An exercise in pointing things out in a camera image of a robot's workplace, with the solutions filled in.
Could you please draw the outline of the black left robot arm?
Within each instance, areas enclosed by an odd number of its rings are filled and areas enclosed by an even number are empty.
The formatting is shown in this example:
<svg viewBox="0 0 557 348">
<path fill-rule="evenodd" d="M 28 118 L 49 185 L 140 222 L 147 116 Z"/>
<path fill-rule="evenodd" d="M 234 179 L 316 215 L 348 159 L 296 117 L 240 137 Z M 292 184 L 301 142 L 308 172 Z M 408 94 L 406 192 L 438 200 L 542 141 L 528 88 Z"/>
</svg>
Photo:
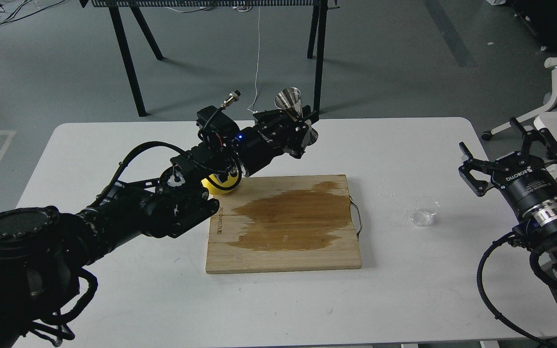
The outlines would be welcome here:
<svg viewBox="0 0 557 348">
<path fill-rule="evenodd" d="M 201 143 L 190 150 L 161 141 L 133 148 L 77 214 L 54 206 L 0 212 L 0 348 L 29 333 L 55 347 L 73 340 L 68 324 L 99 284 L 86 266 L 140 235 L 183 235 L 219 211 L 203 180 L 228 192 L 278 156 L 300 159 L 318 139 L 319 112 L 301 105 L 294 88 L 244 129 L 224 113 L 239 95 L 199 110 Z"/>
</svg>

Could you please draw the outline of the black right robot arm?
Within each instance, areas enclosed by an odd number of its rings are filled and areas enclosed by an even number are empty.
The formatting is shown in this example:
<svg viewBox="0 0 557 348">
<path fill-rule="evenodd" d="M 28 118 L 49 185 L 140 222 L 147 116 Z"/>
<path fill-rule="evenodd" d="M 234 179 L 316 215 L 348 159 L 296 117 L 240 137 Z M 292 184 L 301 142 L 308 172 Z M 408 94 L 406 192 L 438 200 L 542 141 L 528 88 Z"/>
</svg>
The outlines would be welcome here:
<svg viewBox="0 0 557 348">
<path fill-rule="evenodd" d="M 540 347 L 557 348 L 557 337 L 541 339 L 523 330 L 493 305 L 484 290 L 485 262 L 497 247 L 507 243 L 529 252 L 530 268 L 557 303 L 557 181 L 547 170 L 557 164 L 557 141 L 548 129 L 526 130 L 515 117 L 509 119 L 509 125 L 522 137 L 522 147 L 495 161 L 478 160 L 464 143 L 459 145 L 464 154 L 458 168 L 460 177 L 479 197 L 497 189 L 518 221 L 482 255 L 477 267 L 477 289 L 495 319 Z"/>
</svg>

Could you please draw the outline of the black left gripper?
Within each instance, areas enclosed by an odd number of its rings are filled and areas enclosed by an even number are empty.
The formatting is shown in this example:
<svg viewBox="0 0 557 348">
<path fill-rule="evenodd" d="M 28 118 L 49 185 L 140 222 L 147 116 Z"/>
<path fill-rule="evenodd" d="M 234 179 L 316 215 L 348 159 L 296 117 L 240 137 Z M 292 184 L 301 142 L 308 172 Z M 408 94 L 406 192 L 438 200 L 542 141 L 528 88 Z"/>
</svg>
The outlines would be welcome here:
<svg viewBox="0 0 557 348">
<path fill-rule="evenodd" d="M 250 177 L 283 154 L 300 159 L 319 133 L 312 127 L 319 120 L 311 106 L 303 106 L 303 117 L 292 119 L 288 110 L 274 109 L 253 113 L 255 124 L 241 130 L 233 141 L 243 176 Z"/>
</svg>

